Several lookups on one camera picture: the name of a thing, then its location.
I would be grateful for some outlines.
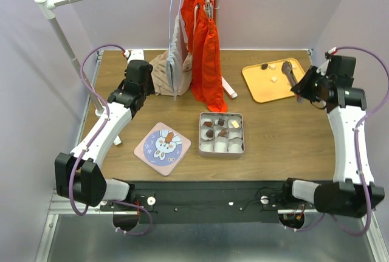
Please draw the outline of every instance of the yellow tray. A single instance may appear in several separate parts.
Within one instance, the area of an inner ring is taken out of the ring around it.
[[[304,77],[305,72],[295,58],[268,62],[269,66],[265,70],[261,69],[262,63],[246,66],[242,69],[243,77],[256,102],[265,103],[294,96],[294,93],[290,91],[291,85],[281,71],[282,64],[285,61],[291,62],[293,73],[297,81],[300,81]],[[275,65],[274,71],[270,69],[271,64]],[[275,83],[271,82],[272,77],[277,77]]]

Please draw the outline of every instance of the wooden table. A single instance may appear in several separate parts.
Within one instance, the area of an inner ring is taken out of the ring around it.
[[[163,50],[145,51],[150,61]],[[334,139],[324,111],[309,102],[297,104],[295,98],[265,104],[256,103],[241,71],[250,66],[284,58],[296,58],[306,70],[310,66],[305,51],[223,50],[222,73],[238,93],[236,99],[224,96],[229,112],[244,117],[246,151],[238,160],[207,159],[198,154],[198,124],[204,103],[197,102],[191,91],[176,101],[168,96],[151,95],[145,106],[120,133],[123,144],[108,151],[102,172],[105,178],[130,181],[251,181],[285,180],[288,177],[310,180],[332,179]],[[126,61],[120,52],[105,51],[95,85],[104,98],[123,79]],[[97,118],[91,105],[84,136]],[[134,149],[157,123],[163,122],[191,140],[191,148],[182,162],[167,177],[144,164]]]

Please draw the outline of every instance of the orange pants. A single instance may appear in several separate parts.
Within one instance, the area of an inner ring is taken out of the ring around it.
[[[207,17],[204,6],[205,0],[184,0],[181,8],[188,49],[193,55],[190,87],[196,100],[205,102],[209,110],[227,112],[223,99],[218,29],[214,20]]]

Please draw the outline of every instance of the metal tin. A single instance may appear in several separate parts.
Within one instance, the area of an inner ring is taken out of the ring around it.
[[[234,120],[238,123],[239,128],[233,127]],[[218,112],[200,114],[200,156],[238,159],[244,153],[244,149],[243,116],[241,114]]]

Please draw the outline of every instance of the bunny illustration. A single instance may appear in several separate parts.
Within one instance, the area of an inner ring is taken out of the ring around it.
[[[180,145],[181,139],[170,130],[160,130],[160,137],[156,140],[157,151],[154,153],[154,157],[159,157],[160,160],[164,160],[166,154],[171,153]]]

